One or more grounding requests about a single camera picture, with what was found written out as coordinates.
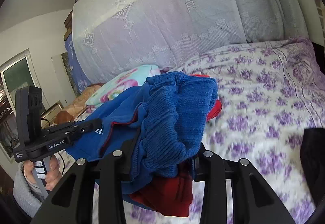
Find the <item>left hand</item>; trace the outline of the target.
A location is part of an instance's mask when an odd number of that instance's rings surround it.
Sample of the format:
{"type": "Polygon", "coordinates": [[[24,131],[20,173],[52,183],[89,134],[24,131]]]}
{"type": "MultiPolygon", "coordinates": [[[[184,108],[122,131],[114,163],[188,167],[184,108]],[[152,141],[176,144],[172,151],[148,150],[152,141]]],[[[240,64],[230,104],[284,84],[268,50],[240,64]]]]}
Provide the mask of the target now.
{"type": "MultiPolygon", "coordinates": [[[[50,166],[50,170],[49,170],[49,172],[47,172],[47,175],[45,178],[45,182],[46,182],[45,189],[47,191],[52,191],[54,189],[54,187],[56,186],[56,184],[62,178],[58,160],[54,155],[51,156],[49,166],[50,166]]],[[[36,180],[33,176],[33,169],[34,169],[33,162],[31,162],[29,160],[24,161],[23,167],[24,167],[24,176],[25,176],[29,186],[38,188],[36,180]]]]}

